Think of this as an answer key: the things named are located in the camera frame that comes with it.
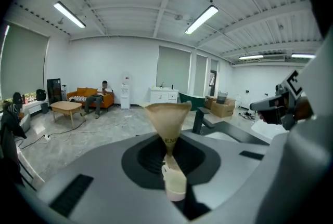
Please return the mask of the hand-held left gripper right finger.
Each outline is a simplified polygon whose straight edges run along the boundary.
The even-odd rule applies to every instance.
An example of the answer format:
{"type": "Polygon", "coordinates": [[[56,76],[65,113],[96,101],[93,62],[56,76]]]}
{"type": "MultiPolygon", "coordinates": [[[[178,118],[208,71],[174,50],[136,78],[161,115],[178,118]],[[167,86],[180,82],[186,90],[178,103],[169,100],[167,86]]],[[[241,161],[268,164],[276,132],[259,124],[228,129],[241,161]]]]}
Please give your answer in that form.
{"type": "Polygon", "coordinates": [[[174,205],[187,219],[217,210],[245,184],[268,147],[252,136],[241,141],[218,131],[206,136],[182,132],[174,156],[187,178],[187,189],[174,205]]]}

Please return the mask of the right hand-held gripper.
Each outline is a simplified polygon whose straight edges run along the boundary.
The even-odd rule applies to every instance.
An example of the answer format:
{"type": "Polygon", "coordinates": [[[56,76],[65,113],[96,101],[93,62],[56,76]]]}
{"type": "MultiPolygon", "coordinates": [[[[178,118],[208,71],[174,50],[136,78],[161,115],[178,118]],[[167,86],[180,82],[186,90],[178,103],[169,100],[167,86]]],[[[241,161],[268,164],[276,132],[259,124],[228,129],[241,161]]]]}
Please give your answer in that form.
{"type": "Polygon", "coordinates": [[[303,88],[298,80],[299,72],[292,71],[280,84],[275,87],[276,96],[253,102],[249,108],[252,111],[266,114],[269,112],[282,112],[279,120],[285,130],[290,130],[296,121],[296,105],[303,94],[303,88]]]}

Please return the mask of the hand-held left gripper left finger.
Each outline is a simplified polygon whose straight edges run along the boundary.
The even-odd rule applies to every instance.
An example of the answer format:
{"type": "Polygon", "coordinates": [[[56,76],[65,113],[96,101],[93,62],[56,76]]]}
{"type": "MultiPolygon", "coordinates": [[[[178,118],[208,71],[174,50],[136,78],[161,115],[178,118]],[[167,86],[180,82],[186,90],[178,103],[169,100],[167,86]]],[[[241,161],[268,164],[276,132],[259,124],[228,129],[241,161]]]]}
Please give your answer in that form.
{"type": "Polygon", "coordinates": [[[169,201],[164,190],[141,188],[122,169],[121,159],[128,148],[157,139],[154,134],[145,134],[94,148],[53,175],[37,196],[51,205],[82,174],[93,181],[68,216],[75,223],[186,224],[187,218],[169,201]]]}

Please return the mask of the person's right forearm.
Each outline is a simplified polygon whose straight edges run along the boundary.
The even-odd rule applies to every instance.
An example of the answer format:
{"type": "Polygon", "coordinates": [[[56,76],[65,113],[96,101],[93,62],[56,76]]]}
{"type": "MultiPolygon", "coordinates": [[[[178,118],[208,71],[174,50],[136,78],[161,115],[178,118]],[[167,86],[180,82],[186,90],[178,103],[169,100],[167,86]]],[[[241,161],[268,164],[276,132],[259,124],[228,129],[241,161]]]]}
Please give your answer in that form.
{"type": "Polygon", "coordinates": [[[313,110],[311,108],[311,105],[307,99],[307,97],[300,97],[297,100],[297,104],[295,107],[295,120],[306,120],[309,119],[313,115],[313,110]]]}

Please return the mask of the black sink counter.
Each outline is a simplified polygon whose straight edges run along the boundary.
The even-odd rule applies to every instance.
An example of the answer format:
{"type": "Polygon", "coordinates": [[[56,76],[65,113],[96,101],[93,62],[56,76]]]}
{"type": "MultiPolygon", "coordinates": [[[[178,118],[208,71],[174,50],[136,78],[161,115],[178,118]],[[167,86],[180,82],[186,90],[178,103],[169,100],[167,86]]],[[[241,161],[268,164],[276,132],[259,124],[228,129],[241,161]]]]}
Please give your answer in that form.
{"type": "Polygon", "coordinates": [[[250,133],[228,123],[221,121],[212,125],[213,128],[202,126],[199,136],[213,139],[226,140],[230,142],[248,143],[268,146],[269,143],[251,135],[250,133]]]}

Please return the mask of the large cardboard box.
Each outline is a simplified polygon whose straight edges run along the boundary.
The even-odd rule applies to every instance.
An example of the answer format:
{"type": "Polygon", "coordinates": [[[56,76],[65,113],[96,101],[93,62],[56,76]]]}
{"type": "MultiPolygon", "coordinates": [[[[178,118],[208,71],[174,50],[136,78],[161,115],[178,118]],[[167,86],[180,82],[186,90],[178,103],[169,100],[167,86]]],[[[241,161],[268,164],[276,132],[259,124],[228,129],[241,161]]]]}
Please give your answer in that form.
{"type": "Polygon", "coordinates": [[[212,102],[211,105],[211,113],[214,115],[224,118],[228,116],[232,116],[235,109],[235,100],[234,99],[226,99],[224,104],[219,104],[216,101],[212,102]]]}

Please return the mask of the small cardboard box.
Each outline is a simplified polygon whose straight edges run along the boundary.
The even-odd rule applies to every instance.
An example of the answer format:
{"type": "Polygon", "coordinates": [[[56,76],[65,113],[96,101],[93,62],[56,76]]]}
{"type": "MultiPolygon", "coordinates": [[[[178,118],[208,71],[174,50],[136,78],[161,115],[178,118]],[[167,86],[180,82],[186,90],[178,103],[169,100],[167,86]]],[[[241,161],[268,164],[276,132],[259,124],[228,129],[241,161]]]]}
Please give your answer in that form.
{"type": "Polygon", "coordinates": [[[217,97],[211,97],[211,96],[206,96],[205,102],[204,102],[204,107],[207,109],[211,109],[212,103],[217,101],[217,97]]]}

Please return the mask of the black faucet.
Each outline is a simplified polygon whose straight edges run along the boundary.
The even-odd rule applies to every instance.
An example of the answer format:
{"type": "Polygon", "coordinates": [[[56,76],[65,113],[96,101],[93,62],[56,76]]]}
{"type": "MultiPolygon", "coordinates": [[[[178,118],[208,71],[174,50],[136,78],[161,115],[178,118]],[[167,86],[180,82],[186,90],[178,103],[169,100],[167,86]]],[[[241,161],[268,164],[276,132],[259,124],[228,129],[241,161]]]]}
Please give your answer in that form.
{"type": "Polygon", "coordinates": [[[205,115],[209,113],[210,112],[206,108],[197,108],[192,133],[200,135],[203,125],[208,129],[215,128],[215,125],[205,118],[205,115]]]}

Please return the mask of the dark green bathtub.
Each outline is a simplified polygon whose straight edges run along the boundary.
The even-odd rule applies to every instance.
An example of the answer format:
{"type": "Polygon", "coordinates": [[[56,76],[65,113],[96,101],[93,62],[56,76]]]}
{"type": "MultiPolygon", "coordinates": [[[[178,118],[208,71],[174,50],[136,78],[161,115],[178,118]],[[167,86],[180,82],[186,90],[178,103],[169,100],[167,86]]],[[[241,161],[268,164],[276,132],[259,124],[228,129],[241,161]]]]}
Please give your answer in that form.
{"type": "Polygon", "coordinates": [[[179,93],[179,97],[181,103],[191,102],[191,111],[197,111],[198,108],[204,107],[205,97],[188,95],[185,93],[179,93]]]}

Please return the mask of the black chair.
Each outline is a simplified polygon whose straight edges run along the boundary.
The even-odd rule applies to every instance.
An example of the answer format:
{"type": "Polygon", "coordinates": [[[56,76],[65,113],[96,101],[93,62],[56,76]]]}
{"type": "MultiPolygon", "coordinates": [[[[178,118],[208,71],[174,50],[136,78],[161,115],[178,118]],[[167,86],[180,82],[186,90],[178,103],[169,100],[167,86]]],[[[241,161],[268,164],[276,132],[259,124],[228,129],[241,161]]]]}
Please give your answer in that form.
{"type": "Polygon", "coordinates": [[[28,169],[23,165],[23,163],[19,160],[19,168],[20,168],[20,175],[22,178],[22,181],[26,187],[29,187],[33,191],[37,191],[37,189],[33,185],[34,177],[32,174],[28,171],[28,169]]]}

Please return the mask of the wooden coffee table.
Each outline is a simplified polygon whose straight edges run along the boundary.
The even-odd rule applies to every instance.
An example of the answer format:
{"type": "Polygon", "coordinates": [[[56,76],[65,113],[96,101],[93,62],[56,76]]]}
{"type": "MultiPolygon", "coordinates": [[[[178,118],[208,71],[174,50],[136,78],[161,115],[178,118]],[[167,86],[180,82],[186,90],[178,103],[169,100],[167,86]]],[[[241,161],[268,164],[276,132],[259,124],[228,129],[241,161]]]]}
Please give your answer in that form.
{"type": "Polygon", "coordinates": [[[83,123],[86,121],[86,118],[81,112],[83,108],[81,103],[70,102],[70,101],[58,101],[52,103],[50,107],[53,112],[54,122],[57,121],[55,113],[61,113],[65,116],[70,116],[72,127],[74,127],[73,115],[75,113],[80,114],[81,118],[83,119],[83,123]]]}

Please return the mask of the white water dispenser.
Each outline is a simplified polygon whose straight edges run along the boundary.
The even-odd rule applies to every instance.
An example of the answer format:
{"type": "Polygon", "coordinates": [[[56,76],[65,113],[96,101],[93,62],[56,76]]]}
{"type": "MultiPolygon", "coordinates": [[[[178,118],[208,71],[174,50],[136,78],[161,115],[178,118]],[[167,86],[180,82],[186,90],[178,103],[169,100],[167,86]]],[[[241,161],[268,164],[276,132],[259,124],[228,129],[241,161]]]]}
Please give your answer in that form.
{"type": "Polygon", "coordinates": [[[122,110],[130,108],[130,73],[123,72],[120,86],[120,107],[122,110]]]}

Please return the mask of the orange sofa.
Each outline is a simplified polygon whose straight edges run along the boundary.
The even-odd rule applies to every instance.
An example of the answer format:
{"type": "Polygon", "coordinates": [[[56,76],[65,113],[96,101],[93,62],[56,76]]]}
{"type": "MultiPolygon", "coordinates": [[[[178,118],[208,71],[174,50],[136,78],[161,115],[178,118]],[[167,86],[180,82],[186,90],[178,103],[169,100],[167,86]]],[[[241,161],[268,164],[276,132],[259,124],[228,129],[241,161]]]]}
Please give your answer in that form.
{"type": "MultiPolygon", "coordinates": [[[[70,102],[80,103],[83,107],[85,106],[86,98],[97,94],[97,88],[77,88],[76,91],[67,93],[67,100],[70,102]]],[[[103,102],[100,104],[101,109],[109,109],[114,105],[114,94],[106,94],[103,102]]]]}

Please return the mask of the white vanity cabinet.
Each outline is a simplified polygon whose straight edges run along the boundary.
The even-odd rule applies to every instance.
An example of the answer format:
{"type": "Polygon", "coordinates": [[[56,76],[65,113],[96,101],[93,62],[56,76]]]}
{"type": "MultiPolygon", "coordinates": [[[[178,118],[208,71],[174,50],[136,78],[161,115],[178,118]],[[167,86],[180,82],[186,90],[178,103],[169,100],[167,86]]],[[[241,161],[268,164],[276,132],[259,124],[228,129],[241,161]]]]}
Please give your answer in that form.
{"type": "Polygon", "coordinates": [[[177,103],[178,90],[172,88],[150,87],[150,103],[177,103]]]}

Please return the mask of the tall black cabinet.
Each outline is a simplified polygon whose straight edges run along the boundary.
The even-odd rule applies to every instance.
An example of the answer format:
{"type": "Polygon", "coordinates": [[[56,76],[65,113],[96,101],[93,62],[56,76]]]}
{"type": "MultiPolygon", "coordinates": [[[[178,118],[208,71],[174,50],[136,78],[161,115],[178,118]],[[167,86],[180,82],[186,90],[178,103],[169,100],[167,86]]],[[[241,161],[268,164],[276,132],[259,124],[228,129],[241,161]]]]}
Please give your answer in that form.
{"type": "Polygon", "coordinates": [[[60,78],[47,80],[47,93],[48,93],[49,104],[62,101],[60,78]]]}

